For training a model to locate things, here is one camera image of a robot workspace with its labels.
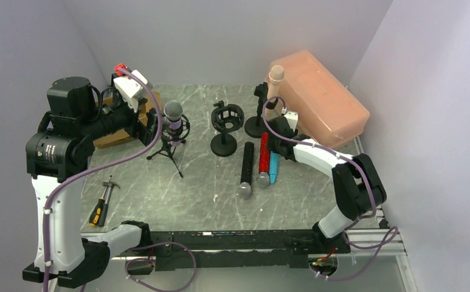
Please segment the blue microphone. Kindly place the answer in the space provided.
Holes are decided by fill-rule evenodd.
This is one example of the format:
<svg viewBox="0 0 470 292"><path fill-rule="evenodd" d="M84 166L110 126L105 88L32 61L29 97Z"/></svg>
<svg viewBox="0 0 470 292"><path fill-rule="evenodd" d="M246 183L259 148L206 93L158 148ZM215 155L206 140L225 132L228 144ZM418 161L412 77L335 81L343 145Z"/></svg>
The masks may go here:
<svg viewBox="0 0 470 292"><path fill-rule="evenodd" d="M278 174L278 165L279 165L279 155L278 153L270 152L270 161L269 161L269 179L270 184L274 184L277 179Z"/></svg>

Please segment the black tripod shock-mount stand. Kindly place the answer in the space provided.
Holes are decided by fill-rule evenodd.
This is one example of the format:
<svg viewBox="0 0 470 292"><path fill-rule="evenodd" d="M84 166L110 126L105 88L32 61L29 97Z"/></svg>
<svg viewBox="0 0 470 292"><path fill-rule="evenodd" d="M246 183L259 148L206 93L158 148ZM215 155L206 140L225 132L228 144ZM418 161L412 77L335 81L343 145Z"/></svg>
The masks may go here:
<svg viewBox="0 0 470 292"><path fill-rule="evenodd" d="M166 116L163 117L162 122L162 134L160 140L162 146L158 151L146 157L146 160L151 160L156 155L162 155L169 158L175 165L176 170L181 178L183 174L180 171L175 159L174 153L178 145L185 144L186 138L190 133L190 121L188 117L183 114L178 120L168 119Z"/></svg>

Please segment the purple glitter microphone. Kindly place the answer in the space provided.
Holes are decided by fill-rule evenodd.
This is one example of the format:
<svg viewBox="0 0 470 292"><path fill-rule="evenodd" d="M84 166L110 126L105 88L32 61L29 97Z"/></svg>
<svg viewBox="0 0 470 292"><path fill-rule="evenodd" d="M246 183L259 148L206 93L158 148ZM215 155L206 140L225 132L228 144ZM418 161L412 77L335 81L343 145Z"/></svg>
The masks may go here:
<svg viewBox="0 0 470 292"><path fill-rule="evenodd" d="M177 100L171 100L165 104L165 132L169 138L170 144L174 147L181 143L180 136L183 132L182 114L182 105Z"/></svg>

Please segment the black round-base clip stand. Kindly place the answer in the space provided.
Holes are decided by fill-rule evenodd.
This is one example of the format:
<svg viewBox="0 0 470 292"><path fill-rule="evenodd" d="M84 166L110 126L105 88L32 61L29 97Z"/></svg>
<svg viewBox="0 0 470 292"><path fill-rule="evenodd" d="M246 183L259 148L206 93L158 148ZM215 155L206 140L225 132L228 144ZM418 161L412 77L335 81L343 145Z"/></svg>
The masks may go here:
<svg viewBox="0 0 470 292"><path fill-rule="evenodd" d="M267 82L260 83L255 87L254 96L258 97L257 114L249 118L244 126L246 134L252 138L261 138L261 135L267 131L267 128L263 123L262 114L264 109L274 110L278 103L278 100L275 99L273 102L270 102L266 107L264 107L263 105L265 101L267 101L267 94Z"/></svg>

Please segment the red glitter microphone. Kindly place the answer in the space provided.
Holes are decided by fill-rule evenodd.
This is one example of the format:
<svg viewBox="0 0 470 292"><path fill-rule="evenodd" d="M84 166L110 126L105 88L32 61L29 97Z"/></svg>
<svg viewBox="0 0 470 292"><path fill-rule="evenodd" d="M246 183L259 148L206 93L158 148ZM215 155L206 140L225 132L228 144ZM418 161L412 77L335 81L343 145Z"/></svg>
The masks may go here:
<svg viewBox="0 0 470 292"><path fill-rule="evenodd" d="M257 184L261 188L264 188L270 185L270 176L269 176L270 152L267 149L268 140L269 140L269 133L263 133L260 139L260 154L259 154L258 177L257 177Z"/></svg>

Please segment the black glitter microphone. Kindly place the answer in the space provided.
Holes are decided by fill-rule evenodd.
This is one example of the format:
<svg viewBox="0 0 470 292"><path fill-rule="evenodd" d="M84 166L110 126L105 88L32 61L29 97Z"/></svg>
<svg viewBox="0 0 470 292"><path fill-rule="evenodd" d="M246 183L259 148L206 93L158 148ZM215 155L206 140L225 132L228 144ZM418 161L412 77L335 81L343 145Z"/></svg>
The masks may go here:
<svg viewBox="0 0 470 292"><path fill-rule="evenodd" d="M254 167L254 143L246 142L243 151L243 161L240 175L240 185L237 194L249 198L252 194L252 171Z"/></svg>

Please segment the black round-base shock-mount stand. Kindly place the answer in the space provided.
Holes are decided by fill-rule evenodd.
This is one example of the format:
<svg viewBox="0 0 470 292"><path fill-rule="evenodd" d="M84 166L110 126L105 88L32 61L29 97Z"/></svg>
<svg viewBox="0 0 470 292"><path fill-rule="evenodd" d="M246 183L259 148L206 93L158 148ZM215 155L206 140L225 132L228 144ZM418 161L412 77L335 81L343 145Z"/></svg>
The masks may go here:
<svg viewBox="0 0 470 292"><path fill-rule="evenodd" d="M222 100L213 106L211 123L218 134L212 138L210 149L217 156L228 157L237 149L237 140L230 133L243 126L244 111L233 103L225 105Z"/></svg>

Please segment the pink peach microphone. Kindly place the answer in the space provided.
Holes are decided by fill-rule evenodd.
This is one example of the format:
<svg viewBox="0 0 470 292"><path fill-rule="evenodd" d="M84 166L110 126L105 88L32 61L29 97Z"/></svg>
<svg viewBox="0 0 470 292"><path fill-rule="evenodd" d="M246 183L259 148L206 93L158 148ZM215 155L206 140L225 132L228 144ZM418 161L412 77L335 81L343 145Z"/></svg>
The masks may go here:
<svg viewBox="0 0 470 292"><path fill-rule="evenodd" d="M273 65L273 67L271 67L271 70L268 74L268 100L278 95L278 90L284 77L285 70L283 66Z"/></svg>

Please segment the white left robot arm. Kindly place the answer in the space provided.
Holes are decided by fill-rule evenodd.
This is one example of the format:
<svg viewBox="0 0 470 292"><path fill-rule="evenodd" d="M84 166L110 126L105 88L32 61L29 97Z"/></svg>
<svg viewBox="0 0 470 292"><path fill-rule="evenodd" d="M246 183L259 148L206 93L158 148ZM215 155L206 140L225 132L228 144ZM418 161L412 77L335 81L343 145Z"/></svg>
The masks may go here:
<svg viewBox="0 0 470 292"><path fill-rule="evenodd" d="M100 277L111 258L129 249L150 246L150 227L124 221L101 236L85 239L80 231L81 193L93 173L89 159L94 141L119 130L153 147L162 132L162 114L154 125L139 120L140 104L154 99L152 86L139 71L116 73L112 88L118 94L108 113L95 103L99 91L84 77L66 77L47 90L50 109L26 144L27 172L35 190L38 247L24 280L51 280L61 287L81 288Z"/></svg>

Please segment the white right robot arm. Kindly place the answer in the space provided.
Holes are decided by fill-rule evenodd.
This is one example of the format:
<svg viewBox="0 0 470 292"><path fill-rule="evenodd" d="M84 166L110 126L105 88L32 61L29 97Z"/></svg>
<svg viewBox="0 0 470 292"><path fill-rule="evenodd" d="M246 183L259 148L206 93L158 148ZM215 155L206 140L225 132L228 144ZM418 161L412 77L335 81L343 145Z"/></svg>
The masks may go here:
<svg viewBox="0 0 470 292"><path fill-rule="evenodd" d="M308 165L333 181L336 205L313 226L319 240L327 242L338 237L386 201L385 188L369 155L347 155L320 145L309 136L297 136L285 116L271 119L266 126L269 151Z"/></svg>

